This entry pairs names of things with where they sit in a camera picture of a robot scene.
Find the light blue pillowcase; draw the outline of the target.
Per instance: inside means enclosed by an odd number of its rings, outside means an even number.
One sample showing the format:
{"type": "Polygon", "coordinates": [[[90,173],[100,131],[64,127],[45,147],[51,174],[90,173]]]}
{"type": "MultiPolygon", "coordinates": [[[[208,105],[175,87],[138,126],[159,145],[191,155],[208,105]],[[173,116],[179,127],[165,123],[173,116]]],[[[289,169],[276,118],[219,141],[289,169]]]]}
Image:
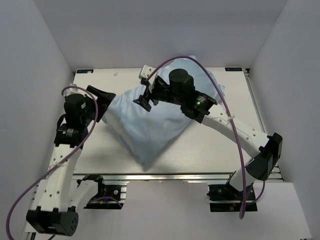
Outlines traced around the light blue pillowcase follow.
{"type": "MultiPolygon", "coordinates": [[[[195,89],[205,93],[218,103],[222,100],[219,93],[225,92],[225,86],[215,79],[213,73],[205,73],[193,59],[195,56],[179,58],[160,68],[157,72],[166,83],[169,73],[175,69],[186,70],[194,79],[195,89]]],[[[144,85],[130,89],[116,96],[109,105],[102,120],[113,131],[115,137],[134,157],[135,161],[148,169],[156,158],[172,143],[192,120],[186,117],[180,106],[159,102],[146,111],[133,101],[145,90],[144,85]]]]}

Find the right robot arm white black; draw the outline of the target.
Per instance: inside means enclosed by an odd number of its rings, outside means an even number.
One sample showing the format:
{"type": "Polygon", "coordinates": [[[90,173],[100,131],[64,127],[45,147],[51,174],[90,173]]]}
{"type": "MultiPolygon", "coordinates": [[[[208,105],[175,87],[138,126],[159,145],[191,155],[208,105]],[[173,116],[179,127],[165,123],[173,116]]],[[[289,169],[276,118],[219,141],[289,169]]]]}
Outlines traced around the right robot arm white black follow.
{"type": "Polygon", "coordinates": [[[134,103],[148,112],[152,109],[150,102],[178,105],[187,118],[240,144],[241,149],[250,156],[251,159],[244,169],[239,169],[228,179],[225,192],[229,198],[236,200],[243,195],[246,187],[255,181],[266,181],[269,178],[281,156],[281,135],[268,135],[228,116],[215,99],[196,90],[193,77],[184,69],[172,70],[169,73],[169,82],[166,83],[157,75],[155,68],[145,65],[139,73],[139,79],[146,89],[134,103]]]}

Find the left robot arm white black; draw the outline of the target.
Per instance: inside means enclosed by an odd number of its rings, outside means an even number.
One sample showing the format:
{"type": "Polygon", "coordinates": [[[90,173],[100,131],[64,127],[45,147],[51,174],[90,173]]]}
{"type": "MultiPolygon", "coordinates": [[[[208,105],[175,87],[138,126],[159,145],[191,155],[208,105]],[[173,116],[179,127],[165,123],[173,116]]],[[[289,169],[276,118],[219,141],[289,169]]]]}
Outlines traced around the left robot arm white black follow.
{"type": "Polygon", "coordinates": [[[47,185],[35,209],[26,214],[27,222],[40,234],[73,236],[80,210],[106,194],[103,177],[89,174],[77,181],[77,189],[69,195],[76,163],[93,132],[88,126],[95,127],[116,97],[91,85],[82,93],[79,90],[76,85],[62,90],[64,114],[57,122],[47,185]]]}

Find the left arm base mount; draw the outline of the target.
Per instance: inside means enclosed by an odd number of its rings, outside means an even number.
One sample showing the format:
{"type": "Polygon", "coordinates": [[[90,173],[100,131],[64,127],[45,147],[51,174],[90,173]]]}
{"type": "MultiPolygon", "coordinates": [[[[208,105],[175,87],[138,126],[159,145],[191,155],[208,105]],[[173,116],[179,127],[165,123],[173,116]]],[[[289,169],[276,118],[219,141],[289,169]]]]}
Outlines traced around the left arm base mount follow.
{"type": "Polygon", "coordinates": [[[102,175],[87,174],[82,179],[78,179],[77,188],[80,187],[84,181],[94,181],[98,184],[97,193],[85,205],[84,209],[99,209],[99,210],[121,210],[123,203],[121,203],[122,186],[116,184],[105,184],[102,175]]]}

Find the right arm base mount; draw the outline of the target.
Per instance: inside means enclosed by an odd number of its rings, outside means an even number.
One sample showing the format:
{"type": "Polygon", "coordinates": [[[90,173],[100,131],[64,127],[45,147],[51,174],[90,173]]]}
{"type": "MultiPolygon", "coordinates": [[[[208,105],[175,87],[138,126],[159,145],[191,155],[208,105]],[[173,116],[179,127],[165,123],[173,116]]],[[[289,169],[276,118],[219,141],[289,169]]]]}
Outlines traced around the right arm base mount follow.
{"type": "MultiPolygon", "coordinates": [[[[239,212],[243,203],[243,191],[238,191],[228,183],[209,184],[208,193],[210,211],[212,213],[235,213],[239,212]]],[[[246,212],[257,212],[258,207],[253,184],[246,187],[246,212]]]]}

